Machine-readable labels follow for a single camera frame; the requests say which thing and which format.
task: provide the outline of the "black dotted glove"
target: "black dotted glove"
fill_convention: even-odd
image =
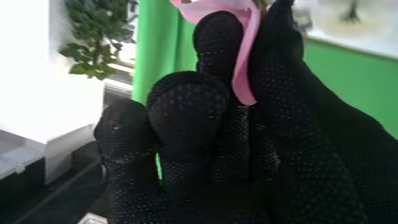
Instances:
[[[231,94],[244,30],[217,12],[196,29],[198,72],[160,80],[148,109],[125,100],[104,112],[111,223],[398,223],[398,143],[306,67],[292,3],[262,23],[256,106]]]

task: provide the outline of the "black glove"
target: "black glove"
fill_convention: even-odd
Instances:
[[[398,223],[398,143],[306,67],[292,2],[262,23],[256,106],[231,94],[244,30],[217,12],[196,30],[198,72],[160,80],[148,111],[130,100],[105,110],[111,223]]]

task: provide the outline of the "finger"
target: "finger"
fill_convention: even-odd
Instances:
[[[294,46],[292,52],[297,57],[303,56],[303,42],[301,33],[294,29],[294,16],[292,16],[292,0],[279,0],[269,9],[260,34],[255,42],[255,49],[251,53],[251,64],[249,64],[249,80],[251,86],[256,88],[256,99],[258,105],[251,108],[251,181],[260,182],[274,177],[279,167],[279,157],[276,153],[276,143],[271,138],[269,124],[265,121],[267,117],[267,106],[263,103],[271,100],[267,88],[271,85],[281,85],[272,83],[267,77],[269,70],[279,69],[279,64],[271,64],[272,52],[281,54],[283,49]]]
[[[212,145],[212,184],[217,186],[247,183],[249,176],[249,108],[240,105],[231,91],[231,79],[244,27],[230,12],[210,14],[196,28],[194,46],[198,50],[198,71],[212,75],[224,83],[231,100],[217,140]]]
[[[95,129],[112,188],[112,219],[130,212],[134,196],[159,189],[152,128],[144,106],[132,100],[107,108]]]
[[[150,119],[160,137],[162,186],[192,190],[210,182],[210,145],[228,108],[228,90],[212,76],[169,75],[150,94]]]

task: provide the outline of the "hand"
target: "hand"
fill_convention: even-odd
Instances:
[[[397,223],[397,140],[320,83],[292,23],[279,0],[251,56],[253,108],[230,88],[244,31],[219,12],[196,30],[198,72],[160,80],[148,110],[130,100],[105,110],[111,223]]]

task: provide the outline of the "green leaf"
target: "green leaf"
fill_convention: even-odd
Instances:
[[[104,57],[111,57],[112,55],[112,52],[111,52],[111,45],[105,45],[102,47],[102,54],[104,54]]]
[[[70,47],[66,47],[59,53],[64,55],[64,57],[72,58],[75,55],[75,49],[72,49]]]
[[[73,65],[70,73],[77,74],[77,75],[82,75],[82,74],[88,73],[88,69],[86,69],[84,64]]]
[[[121,43],[112,43],[114,48],[118,49],[118,51],[121,51],[123,48],[123,44]]]

